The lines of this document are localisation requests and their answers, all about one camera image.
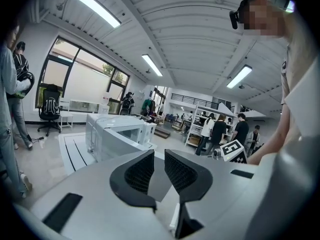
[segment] person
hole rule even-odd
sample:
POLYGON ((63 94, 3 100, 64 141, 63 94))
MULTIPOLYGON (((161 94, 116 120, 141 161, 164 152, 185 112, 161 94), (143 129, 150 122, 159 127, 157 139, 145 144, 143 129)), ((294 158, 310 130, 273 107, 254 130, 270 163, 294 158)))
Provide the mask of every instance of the person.
MULTIPOLYGON (((202 113, 201 116, 206 118, 206 117, 207 117, 206 111, 203 111, 203 113, 202 113)), ((201 118, 201 117, 200 117, 200 119, 199 119, 199 121, 200 121, 200 123, 201 123, 202 126, 204 125, 204 123, 205 123, 205 121, 206 121, 205 118, 201 118)))
POLYGON ((12 121, 9 112, 6 92, 15 94, 26 90, 31 85, 29 79, 17 80, 17 71, 14 58, 9 48, 13 45, 16 35, 19 32, 17 21, 13 23, 3 44, 0 46, 0 159, 3 161, 8 177, 13 186, 26 197, 27 191, 32 189, 32 184, 28 177, 19 171, 18 163, 15 158, 14 141, 12 134, 12 121))
POLYGON ((159 116, 162 116, 164 112, 165 102, 163 101, 162 104, 159 107, 159 116))
POLYGON ((188 116, 188 120, 192 121, 193 119, 193 111, 190 111, 190 113, 187 115, 188 116))
POLYGON ((135 106, 135 101, 132 98, 134 93, 128 92, 123 98, 120 104, 122 105, 122 109, 128 110, 128 115, 131 114, 131 109, 135 106))
POLYGON ((297 141, 300 131, 285 101, 318 55, 318 47, 298 12, 288 13, 268 0, 243 0, 238 8, 239 22, 247 30, 257 30, 261 36, 285 38, 286 58, 281 68, 282 114, 276 131, 248 163, 258 165, 261 158, 277 153, 283 145, 297 141))
MULTIPOLYGON (((23 55, 26 48, 26 43, 20 41, 17 46, 15 47, 15 50, 13 52, 13 61, 16 69, 16 75, 19 76, 23 72, 29 71, 29 64, 25 56, 23 55)), ((24 120, 24 113, 22 108, 22 99, 17 98, 11 94, 6 94, 6 98, 8 101, 9 111, 10 115, 13 115, 16 127, 18 128, 18 131, 21 135, 21 138, 25 144, 25 146, 31 150, 32 149, 32 142, 30 141, 30 136, 28 135, 25 120, 24 120)), ((17 140, 15 138, 15 135, 12 134, 13 137, 13 144, 14 149, 17 150, 19 148, 17 144, 17 140)))
POLYGON ((213 126, 210 145, 204 153, 205 156, 209 156, 211 150, 215 150, 219 148, 221 144, 223 144, 223 140, 227 132, 227 124, 225 120, 226 115, 220 114, 218 117, 218 121, 216 121, 213 126))
POLYGON ((201 131, 201 140, 200 143, 198 145, 198 147, 196 148, 195 154, 197 156, 200 156, 201 154, 201 150, 206 147, 207 141, 212 133, 212 129, 214 127, 215 121, 214 121, 214 117, 215 114, 211 113, 209 115, 209 118, 207 120, 205 120, 204 124, 203 124, 203 128, 201 131))
POLYGON ((249 125, 246 122, 246 115, 243 113, 238 114, 238 120, 239 122, 236 124, 231 141, 238 140, 244 146, 249 132, 249 125))
POLYGON ((250 157, 252 154, 252 151, 255 149, 255 147, 258 146, 258 144, 260 143, 260 134, 259 134, 259 130, 260 130, 260 125, 256 125, 254 127, 254 131, 250 132, 246 138, 246 145, 245 145, 245 149, 246 149, 246 155, 247 157, 250 157))

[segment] black grille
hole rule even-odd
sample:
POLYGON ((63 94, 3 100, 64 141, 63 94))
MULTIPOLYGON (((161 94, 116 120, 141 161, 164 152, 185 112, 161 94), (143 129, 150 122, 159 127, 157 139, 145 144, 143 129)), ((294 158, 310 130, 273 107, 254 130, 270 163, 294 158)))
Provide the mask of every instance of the black grille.
POLYGON ((124 178, 130 187, 147 195, 154 170, 154 155, 150 154, 129 167, 125 171, 124 178))
POLYGON ((165 172, 178 194, 197 180, 198 174, 191 167, 165 154, 165 172))

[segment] window frame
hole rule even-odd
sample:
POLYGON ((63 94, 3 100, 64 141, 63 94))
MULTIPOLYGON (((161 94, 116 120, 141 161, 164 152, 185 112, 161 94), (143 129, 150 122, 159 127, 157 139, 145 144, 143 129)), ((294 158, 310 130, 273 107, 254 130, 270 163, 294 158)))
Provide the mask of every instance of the window frame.
MULTIPOLYGON (((113 99, 113 98, 110 98, 110 99, 109 99, 111 102, 121 103, 121 101, 122 101, 122 99, 123 99, 123 97, 124 97, 124 94, 125 94, 125 92, 126 92, 126 88, 127 88, 127 86, 128 86, 129 80, 130 80, 130 75, 127 74, 127 73, 125 73, 125 72, 123 72, 121 69, 117 68, 117 67, 114 66, 112 63, 110 63, 110 62, 108 62, 108 61, 106 61, 106 60, 98 57, 97 55, 93 54, 92 52, 84 49, 81 45, 77 45, 77 44, 75 44, 75 43, 73 43, 73 42, 71 42, 71 41, 69 41, 69 40, 67 40, 67 39, 65 39, 65 38, 63 38, 63 37, 61 37, 61 36, 58 35, 57 38, 54 40, 53 44, 51 45, 51 48, 50 48, 50 50, 49 50, 49 52, 48 52, 48 54, 47 54, 47 56, 46 56, 46 58, 45 58, 45 61, 44 61, 44 63, 43 63, 42 69, 41 69, 41 73, 40 73, 39 80, 38 80, 38 83, 37 83, 36 94, 35 94, 35 108, 36 108, 36 109, 37 109, 37 108, 41 108, 41 106, 38 106, 40 87, 46 88, 46 87, 48 87, 48 85, 49 85, 48 83, 43 83, 43 82, 42 82, 43 79, 44 79, 44 77, 45 77, 45 71, 46 71, 46 69, 47 69, 47 65, 48 65, 49 60, 54 61, 54 62, 57 62, 57 63, 61 63, 61 64, 63 64, 63 65, 68 66, 67 72, 66 72, 65 77, 64 77, 63 86, 62 86, 62 87, 61 87, 61 86, 58 86, 58 90, 59 90, 59 91, 62 91, 62 95, 61 95, 61 96, 64 97, 64 96, 65 96, 66 87, 67 87, 67 84, 68 84, 68 79, 69 79, 69 76, 70 76, 72 67, 73 67, 73 65, 74 65, 74 63, 75 63, 75 61, 76 61, 76 59, 77 59, 77 56, 78 56, 78 54, 79 54, 79 52, 80 52, 81 50, 84 51, 84 52, 86 52, 86 53, 88 53, 88 54, 90 54, 90 55, 92 55, 92 56, 94 56, 94 57, 96 57, 97 59, 103 61, 104 63, 110 65, 111 67, 113 67, 113 71, 112 71, 112 73, 111 73, 110 81, 109 81, 108 86, 107 86, 107 88, 106 88, 106 92, 109 92, 109 90, 110 90, 110 88, 111 88, 111 84, 114 84, 114 85, 117 85, 117 86, 123 88, 123 92, 122 92, 120 101, 119 101, 119 100, 116 100, 116 99, 113 99), (78 51, 76 52, 76 54, 75 54, 72 62, 67 61, 67 60, 65 60, 65 59, 63 59, 63 58, 59 58, 59 57, 57 57, 57 56, 55 56, 55 55, 50 54, 51 51, 52 51, 52 49, 53 49, 53 47, 55 46, 57 40, 62 40, 62 41, 64 41, 64 42, 66 42, 66 43, 68 43, 68 44, 70 44, 70 45, 78 48, 78 51), (124 75, 127 76, 127 81, 126 81, 126 84, 125 84, 125 85, 123 85, 123 84, 121 84, 121 83, 113 80, 116 71, 119 71, 119 72, 121 72, 121 73, 123 73, 124 75)), ((101 73, 100 71, 96 70, 95 68, 90 68, 90 69, 101 73)), ((121 109, 121 106, 118 106, 118 109, 117 109, 117 113, 116 113, 116 114, 119 114, 120 109, 121 109)))

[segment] metal shelving unit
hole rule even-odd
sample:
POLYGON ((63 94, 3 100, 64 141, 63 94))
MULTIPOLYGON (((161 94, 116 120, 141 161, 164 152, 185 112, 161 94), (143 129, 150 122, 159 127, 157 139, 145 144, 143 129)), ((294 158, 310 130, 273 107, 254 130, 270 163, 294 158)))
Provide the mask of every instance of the metal shelving unit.
MULTIPOLYGON (((225 114, 227 117, 230 117, 230 118, 235 118, 236 117, 233 114, 227 114, 227 113, 223 113, 223 112, 218 111, 218 110, 213 109, 213 108, 197 105, 196 108, 195 108, 193 119, 192 119, 192 124, 190 126, 189 132, 188 132, 187 137, 186 137, 186 141, 185 141, 185 144, 184 144, 185 146, 187 144, 191 145, 191 146, 194 146, 194 147, 198 146, 197 144, 189 142, 189 138, 190 138, 190 135, 195 135, 195 136, 201 137, 201 133, 200 132, 194 131, 194 128, 200 128, 200 129, 203 128, 203 126, 195 124, 196 118, 208 119, 208 117, 198 115, 199 111, 201 111, 201 112, 205 111, 208 115, 211 114, 211 113, 214 113, 214 114, 219 114, 219 115, 220 114, 225 114)), ((227 124, 227 127, 229 127, 229 129, 232 130, 233 125, 227 124)), ((225 135, 228 136, 228 138, 232 137, 232 134, 230 134, 230 133, 227 133, 225 135)))

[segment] woman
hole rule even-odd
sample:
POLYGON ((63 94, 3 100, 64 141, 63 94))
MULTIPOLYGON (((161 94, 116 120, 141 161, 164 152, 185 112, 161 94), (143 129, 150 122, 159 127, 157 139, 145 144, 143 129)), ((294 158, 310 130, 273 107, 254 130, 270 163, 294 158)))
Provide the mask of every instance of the woman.
POLYGON ((195 154, 197 156, 200 156, 201 150, 207 144, 207 141, 208 141, 208 139, 210 137, 212 128, 214 127, 214 124, 215 124, 214 118, 215 118, 215 114, 211 113, 209 115, 209 118, 203 124, 203 128, 202 128, 202 131, 201 131, 201 140, 200 140, 200 143, 199 143, 199 145, 198 145, 198 147, 197 147, 197 149, 195 151, 195 154))
POLYGON ((26 90, 31 85, 30 80, 17 81, 17 72, 14 58, 10 51, 16 35, 19 32, 18 22, 14 22, 6 36, 5 41, 0 45, 0 159, 4 162, 6 172, 13 186, 25 198, 27 191, 32 189, 32 184, 27 176, 19 172, 15 158, 12 121, 9 112, 6 92, 15 94, 26 90))
MULTIPOLYGON (((23 55, 26 48, 26 44, 22 41, 20 41, 17 46, 15 47, 15 50, 13 52, 13 60, 14 65, 16 69, 16 74, 19 76, 23 72, 29 71, 29 64, 25 56, 23 55)), ((30 141, 31 138, 28 135, 25 120, 24 120, 24 113, 22 108, 22 99, 17 98, 13 95, 6 94, 6 98, 8 100, 8 106, 10 110, 10 114, 13 115, 16 127, 18 128, 18 131, 21 135, 21 138, 25 144, 25 146, 31 150, 32 149, 32 142, 30 141)), ((13 143, 14 143, 14 149, 17 150, 19 148, 17 141, 15 137, 13 136, 13 143)))
POLYGON ((209 156, 211 150, 219 148, 220 145, 223 143, 226 130, 227 130, 227 124, 225 123, 226 115, 220 114, 218 121, 215 122, 214 127, 212 129, 212 135, 210 140, 210 145, 208 149, 205 152, 205 156, 209 156))

